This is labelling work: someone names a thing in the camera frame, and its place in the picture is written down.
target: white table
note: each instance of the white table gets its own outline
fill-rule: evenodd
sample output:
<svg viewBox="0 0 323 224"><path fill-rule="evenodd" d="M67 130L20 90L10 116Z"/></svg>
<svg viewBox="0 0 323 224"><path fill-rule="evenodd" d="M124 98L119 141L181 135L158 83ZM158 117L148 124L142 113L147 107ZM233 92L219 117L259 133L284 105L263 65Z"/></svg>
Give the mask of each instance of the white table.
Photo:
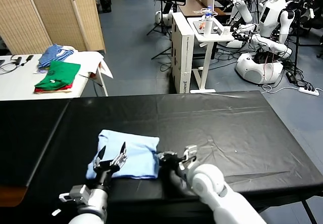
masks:
<svg viewBox="0 0 323 224"><path fill-rule="evenodd" d="M93 53L98 52L78 52L81 53L81 56L92 57ZM16 55L13 59L17 57L22 57L21 64L26 62L26 59L29 55ZM11 55L1 56L0 60L6 60L3 64L10 62ZM75 76L73 81L73 87L71 88L71 92L63 93L63 92L55 92L55 93L42 93L35 94L34 93L34 85L44 79L45 74L35 74L37 71L38 59L41 57L41 54L35 54L32 60L27 62L24 66L18 66L14 71L7 74L0 74L0 100L28 100L28 99L60 99L60 98L77 98L80 97L84 87L88 81L90 76L90 70L85 64L81 64L81 68L78 74ZM75 61L71 63L77 63L77 57L75 55L71 58L70 61ZM112 77L110 70L108 69L106 63L102 59L102 64L104 64L105 74ZM100 79L101 85L104 90L105 96L107 96L107 90L101 75L101 68L96 66L98 72L98 78Z"/></svg>
<svg viewBox="0 0 323 224"><path fill-rule="evenodd" d="M218 26L218 28L223 32L224 26L216 18L213 17L212 19L215 22L215 24ZM206 83L207 73L211 62L211 54L212 54L212 48L213 48L214 42L233 41L234 37L230 33L227 35L224 35L223 33L221 35L211 34L210 36L205 37L203 34L198 33L198 31L196 30L193 24L194 21L200 21L200 20L201 20L201 17L187 18L188 24L191 26L192 30L194 31L195 38L199 42L202 42L200 46L205 46L205 45L207 46L203 68L202 68L202 77L198 72L199 69L192 69L199 89L191 90L190 92L191 93L214 93L216 91L215 89L205 89L205 83Z"/></svg>

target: power strip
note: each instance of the power strip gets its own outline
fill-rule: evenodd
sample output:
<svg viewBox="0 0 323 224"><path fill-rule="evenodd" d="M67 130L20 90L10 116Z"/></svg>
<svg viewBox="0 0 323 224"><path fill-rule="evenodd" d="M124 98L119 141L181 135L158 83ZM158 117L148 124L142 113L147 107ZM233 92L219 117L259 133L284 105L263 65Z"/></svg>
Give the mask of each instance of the power strip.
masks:
<svg viewBox="0 0 323 224"><path fill-rule="evenodd" d="M298 91L302 92L302 93L305 93L305 94L311 94L311 95L319 96L319 92L318 92L317 89L314 90L314 91L311 91L311 90L308 90L308 89L304 89L304 87L299 87Z"/></svg>

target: blue floor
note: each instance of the blue floor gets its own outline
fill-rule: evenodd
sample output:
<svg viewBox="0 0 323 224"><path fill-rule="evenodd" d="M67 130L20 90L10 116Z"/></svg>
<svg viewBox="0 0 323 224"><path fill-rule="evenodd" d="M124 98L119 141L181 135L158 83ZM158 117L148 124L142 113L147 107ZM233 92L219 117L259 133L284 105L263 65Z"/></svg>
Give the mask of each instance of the blue floor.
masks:
<svg viewBox="0 0 323 224"><path fill-rule="evenodd" d="M114 79L104 78L109 96L174 93L168 78L169 71L160 71L160 67L167 69L167 65L163 64L169 63L170 58L162 56L158 60L150 59L170 46L167 36L156 32L146 36L154 26L154 14L158 8L159 2L154 5L153 0L112 0L112 12L100 14L106 46L105 61L114 75ZM308 38L302 38L301 42L318 43L321 35L322 31L312 30ZM307 81L323 89L323 59L316 58L319 52L319 47L300 47L298 67L304 71ZM213 68L229 62L219 61ZM195 67L201 64L201 60L193 62ZM234 66L210 70L206 88L215 88L218 92L262 91L242 80L234 71ZM276 89L286 86L292 85L284 76ZM196 88L192 80L191 89ZM316 97L285 89L276 94L265 93L264 96L323 173L323 92L320 94ZM88 82L82 96L95 96L92 82ZM317 222L323 223L323 198L312 197L307 202ZM261 215L267 223L272 224L310 223L299 202L271 207Z"/></svg>

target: cardboard box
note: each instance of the cardboard box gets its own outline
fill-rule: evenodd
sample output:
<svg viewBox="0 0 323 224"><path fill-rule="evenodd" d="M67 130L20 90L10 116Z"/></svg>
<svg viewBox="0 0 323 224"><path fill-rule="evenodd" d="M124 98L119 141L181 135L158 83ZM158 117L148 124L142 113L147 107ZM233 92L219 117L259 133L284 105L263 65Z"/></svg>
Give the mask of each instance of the cardboard box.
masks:
<svg viewBox="0 0 323 224"><path fill-rule="evenodd" d="M173 13L172 75L177 93L189 93L194 32L181 12Z"/></svg>

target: white robot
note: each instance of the white robot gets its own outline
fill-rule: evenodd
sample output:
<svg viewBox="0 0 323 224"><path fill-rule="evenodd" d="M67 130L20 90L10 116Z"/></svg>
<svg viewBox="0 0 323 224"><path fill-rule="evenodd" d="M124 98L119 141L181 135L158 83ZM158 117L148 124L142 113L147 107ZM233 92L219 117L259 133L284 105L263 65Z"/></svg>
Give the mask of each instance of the white robot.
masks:
<svg viewBox="0 0 323 224"><path fill-rule="evenodd" d="M247 32L247 31L254 31L256 28L255 24L248 24L244 25L245 23L250 23L252 21L252 15L248 10L248 7L245 3L247 0L231 0L232 4L229 6L234 6L231 12L230 21L233 21L234 17L237 19L233 26L231 27L231 30L235 27L239 27L240 31ZM230 42L219 42L220 45L229 47L229 48L241 48L243 45L242 41L239 40L233 40Z"/></svg>
<svg viewBox="0 0 323 224"><path fill-rule="evenodd" d="M106 221L108 184L112 174L122 167L127 156L125 144L120 154L111 161L100 161L104 151L100 151L94 166L97 186L92 190L85 185L74 186L69 193L60 195L61 201L78 204L79 215L70 224L104 224ZM225 182L222 172L212 164L200 164L196 161L196 154L197 146L190 145L185 148L181 158L174 152L161 152L158 157L161 165L168 165L174 170L183 186L210 207L216 224L265 224L249 202Z"/></svg>
<svg viewBox="0 0 323 224"><path fill-rule="evenodd" d="M238 58L236 71L243 79L255 84L271 84L277 81L283 69L279 59L287 58L292 53L284 45L295 16L294 11L286 10L287 5L286 0L267 0L264 5L260 5L262 11L259 34L248 36L248 41L260 45L268 53L264 62L254 61L256 53L244 53ZM278 25L280 25L279 40L275 42L270 38ZM244 32L244 28L248 28L248 24L244 25L242 30L238 29L237 33Z"/></svg>

